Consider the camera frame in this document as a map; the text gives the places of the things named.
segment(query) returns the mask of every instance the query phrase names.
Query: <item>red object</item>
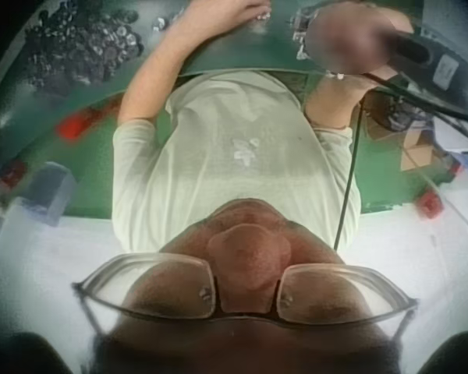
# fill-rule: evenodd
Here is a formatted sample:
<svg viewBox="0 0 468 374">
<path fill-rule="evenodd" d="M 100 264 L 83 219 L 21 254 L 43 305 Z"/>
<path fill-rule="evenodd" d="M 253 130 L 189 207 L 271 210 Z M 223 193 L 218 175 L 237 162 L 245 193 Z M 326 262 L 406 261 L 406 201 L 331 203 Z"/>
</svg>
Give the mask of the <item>red object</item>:
<svg viewBox="0 0 468 374">
<path fill-rule="evenodd" d="M 13 189 L 27 172 L 27 165 L 22 161 L 15 160 L 7 165 L 4 175 L 0 180 L 5 183 L 10 189 Z"/>
<path fill-rule="evenodd" d="M 436 218 L 444 210 L 440 197 L 434 191 L 425 192 L 417 201 L 416 205 L 429 219 Z"/>
<path fill-rule="evenodd" d="M 120 99 L 110 101 L 105 107 L 100 110 L 87 108 L 79 111 L 74 115 L 70 115 L 58 124 L 56 131 L 62 138 L 74 142 L 78 140 L 87 129 L 97 122 L 114 114 L 118 111 Z"/>
</svg>

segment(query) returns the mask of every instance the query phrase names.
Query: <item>nose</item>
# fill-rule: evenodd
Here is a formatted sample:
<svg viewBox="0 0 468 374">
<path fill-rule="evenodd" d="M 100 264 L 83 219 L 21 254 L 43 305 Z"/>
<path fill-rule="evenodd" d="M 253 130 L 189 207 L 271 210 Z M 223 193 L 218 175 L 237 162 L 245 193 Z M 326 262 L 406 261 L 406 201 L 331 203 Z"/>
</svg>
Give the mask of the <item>nose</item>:
<svg viewBox="0 0 468 374">
<path fill-rule="evenodd" d="M 283 236 L 258 224 L 239 224 L 212 237 L 207 254 L 225 312 L 268 311 L 289 263 Z"/>
</svg>

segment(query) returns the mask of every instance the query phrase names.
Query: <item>left arm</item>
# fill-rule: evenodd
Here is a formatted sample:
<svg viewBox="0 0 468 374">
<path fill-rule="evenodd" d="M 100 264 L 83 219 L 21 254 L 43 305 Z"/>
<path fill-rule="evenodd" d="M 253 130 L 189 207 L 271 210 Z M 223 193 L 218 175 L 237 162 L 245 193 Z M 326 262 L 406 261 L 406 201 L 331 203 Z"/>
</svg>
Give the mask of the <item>left arm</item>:
<svg viewBox="0 0 468 374">
<path fill-rule="evenodd" d="M 133 77 L 123 96 L 118 124 L 137 118 L 152 121 L 197 47 L 270 11 L 270 0 L 193 0 Z"/>
</svg>

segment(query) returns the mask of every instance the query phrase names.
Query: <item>pile of metal parts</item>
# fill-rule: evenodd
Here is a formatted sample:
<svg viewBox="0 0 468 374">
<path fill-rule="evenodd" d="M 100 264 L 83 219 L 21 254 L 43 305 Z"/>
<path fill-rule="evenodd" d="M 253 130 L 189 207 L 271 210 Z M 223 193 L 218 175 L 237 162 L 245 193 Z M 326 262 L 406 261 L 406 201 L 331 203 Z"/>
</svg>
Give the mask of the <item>pile of metal parts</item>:
<svg viewBox="0 0 468 374">
<path fill-rule="evenodd" d="M 73 85 L 111 79 L 122 63 L 144 49 L 130 26 L 134 10 L 101 11 L 101 0 L 61 2 L 51 15 L 42 10 L 39 23 L 26 30 L 27 78 L 39 90 L 67 95 Z"/>
</svg>

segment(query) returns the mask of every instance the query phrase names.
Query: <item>person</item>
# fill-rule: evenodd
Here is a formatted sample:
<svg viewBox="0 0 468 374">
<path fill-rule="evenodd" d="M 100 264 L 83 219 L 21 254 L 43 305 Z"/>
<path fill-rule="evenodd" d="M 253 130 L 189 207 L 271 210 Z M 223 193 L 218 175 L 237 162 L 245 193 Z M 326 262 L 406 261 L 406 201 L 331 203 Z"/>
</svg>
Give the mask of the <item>person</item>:
<svg viewBox="0 0 468 374">
<path fill-rule="evenodd" d="M 396 28 L 410 28 L 402 13 L 379 10 Z M 295 339 L 279 325 L 257 319 L 271 315 L 293 326 L 376 316 L 358 286 L 345 281 L 356 271 L 362 274 L 357 279 L 375 275 L 346 268 L 331 248 L 351 165 L 351 116 L 375 85 L 324 77 L 303 111 L 282 83 L 262 72 L 206 74 L 172 92 L 185 60 L 205 41 L 270 11 L 269 0 L 193 0 L 122 99 L 113 139 L 114 230 L 126 252 L 160 255 L 128 255 L 129 262 L 117 259 L 102 270 L 118 273 L 121 266 L 131 273 L 134 262 L 146 269 L 135 271 L 138 277 L 129 287 L 119 287 L 125 296 L 116 309 L 126 313 L 109 333 L 112 342 L 98 342 L 94 372 L 121 366 L 117 357 L 126 358 L 127 368 L 129 362 L 141 362 L 132 352 L 142 349 L 145 367 L 162 372 L 180 372 L 181 365 L 184 372 L 309 372 L 317 367 L 320 372 L 397 372 L 399 353 L 378 343 L 384 334 L 377 326 L 346 334 L 320 332 L 319 338 L 303 337 L 296 328 Z M 374 73 L 384 79 L 395 75 L 386 66 Z M 164 106 L 173 133 L 160 148 L 156 121 Z M 353 182 L 341 246 L 351 242 L 359 215 L 360 194 Z M 149 261 L 154 265 L 144 265 Z M 276 309 L 278 316 L 271 314 Z M 204 319 L 219 311 L 258 317 L 229 319 L 221 333 L 133 318 Z M 299 344 L 307 340 L 313 343 L 303 349 Z M 326 354 L 316 355 L 313 344 Z M 116 354 L 115 346 L 125 353 Z M 369 353 L 351 358 L 357 351 Z M 358 369 L 361 362 L 376 363 Z"/>
</svg>

